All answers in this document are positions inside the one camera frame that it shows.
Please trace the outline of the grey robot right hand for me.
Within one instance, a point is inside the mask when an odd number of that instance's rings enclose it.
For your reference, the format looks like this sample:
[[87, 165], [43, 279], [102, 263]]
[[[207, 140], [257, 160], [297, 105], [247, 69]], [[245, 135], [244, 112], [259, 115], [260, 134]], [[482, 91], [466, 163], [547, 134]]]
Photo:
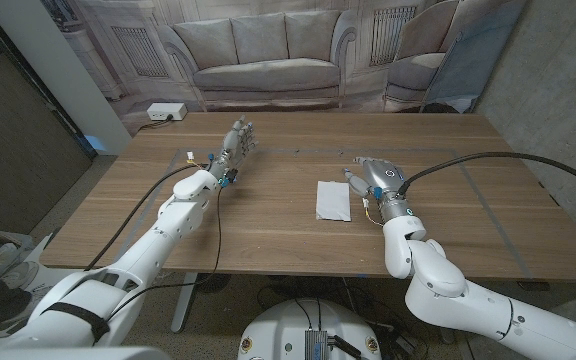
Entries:
[[407, 200], [398, 194], [404, 183], [401, 169], [390, 161], [372, 157], [356, 157], [354, 161], [362, 166], [365, 177], [361, 178], [349, 169], [344, 170], [344, 177], [355, 194], [362, 198], [369, 195], [375, 198], [384, 223], [396, 217], [413, 215]]

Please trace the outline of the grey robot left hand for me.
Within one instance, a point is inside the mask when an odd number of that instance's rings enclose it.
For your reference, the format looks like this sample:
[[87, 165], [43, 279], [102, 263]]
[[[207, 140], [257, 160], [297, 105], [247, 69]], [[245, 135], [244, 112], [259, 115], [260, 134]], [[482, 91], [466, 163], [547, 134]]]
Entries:
[[208, 172], [222, 187], [227, 186], [234, 181], [244, 159], [257, 145], [254, 126], [242, 115], [226, 133], [222, 148], [211, 162]]

